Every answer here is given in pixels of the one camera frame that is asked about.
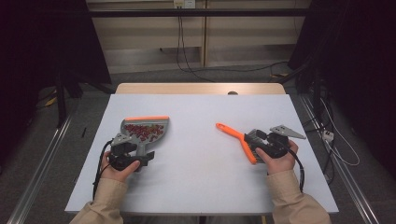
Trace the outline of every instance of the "orange brush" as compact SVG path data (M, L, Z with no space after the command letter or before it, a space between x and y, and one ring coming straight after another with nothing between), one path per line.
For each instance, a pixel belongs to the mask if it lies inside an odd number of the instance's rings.
M239 142L242 145L242 149L244 149L245 154L247 155L247 159L252 163L252 164L256 164L257 163L257 159L254 157L252 151L250 150L250 147L248 145L247 142L245 142L244 140L244 134L243 133L239 133L236 130L230 128L229 126L222 124L222 123L216 123L216 127L220 130L222 130L223 132L237 138L239 140Z

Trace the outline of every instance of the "gray floor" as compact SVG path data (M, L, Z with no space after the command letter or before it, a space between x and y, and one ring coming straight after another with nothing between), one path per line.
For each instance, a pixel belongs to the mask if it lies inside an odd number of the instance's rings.
M262 64L239 65L226 67L226 69L248 70L263 67ZM135 71L132 74L112 74L113 84L108 86L116 88L121 82L202 82L192 73L182 72L178 69L155 70ZM274 81L274 78L270 77L270 71L269 68L250 72L210 70L197 72L196 75L210 78L216 82L268 82L270 79ZM273 74L288 73L289 71L284 64L272 67ZM84 90L81 99L66 99L69 113L74 106L76 106L76 111L63 141L49 165L49 170L40 190L37 195L34 195L34 201L28 207L29 212L26 217L22 218L24 223L68 223L73 217L73 215L66 214L64 208L91 147L109 98L108 95L86 84L81 84L81 87ZM302 104L301 96L296 94L292 81L285 84L285 90L290 95L301 122L310 120ZM48 91L50 89L45 89L42 94L44 95ZM333 102L332 108L335 115L334 122L338 130L357 150L361 159L360 165L348 166L348 170L366 196L368 203L372 206L378 222L393 223L396 219L396 181L372 157L364 141L354 135L348 120L343 117L336 102ZM29 181L34 176L35 169L40 164L56 131L57 122L56 105L37 109L29 130L23 136L20 145L16 148L8 163L4 164L3 174L0 176L0 223L7 223ZM305 128L309 130L313 126L306 126ZM319 164L323 166L327 157L318 134L309 132L306 135L315 151ZM356 160L348 145L338 135L336 135L335 141L338 150L346 161ZM328 170L327 175L332 175L331 169ZM330 184L330 189L340 212L331 214L332 222L364 223L356 202L347 190L345 181L337 170L335 170L334 175L335 178ZM272 223L270 216L267 217L267 221Z

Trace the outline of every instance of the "brush bristles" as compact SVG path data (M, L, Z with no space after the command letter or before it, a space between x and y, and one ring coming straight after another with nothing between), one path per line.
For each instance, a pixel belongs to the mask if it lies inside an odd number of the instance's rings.
M260 137L257 136L256 134L257 130L253 129L250 133L248 133L247 135L250 136L252 138L252 140L254 142L258 142L258 143L264 143L262 141L262 139ZM253 154L254 158L257 160L257 163L264 163L264 161L262 160L262 158L256 153L256 148L254 147L254 145L247 143L248 147L250 148L251 153Z

